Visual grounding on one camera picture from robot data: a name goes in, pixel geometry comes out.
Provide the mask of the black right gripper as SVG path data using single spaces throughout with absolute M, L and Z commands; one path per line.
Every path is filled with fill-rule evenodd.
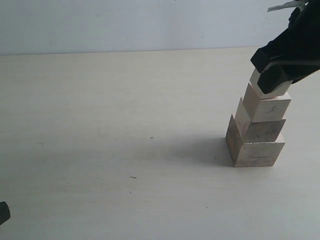
M 257 85 L 270 94 L 295 84 L 320 69 L 320 2 L 309 0 L 304 9 L 296 7 L 288 27 L 250 59 L 260 73 Z

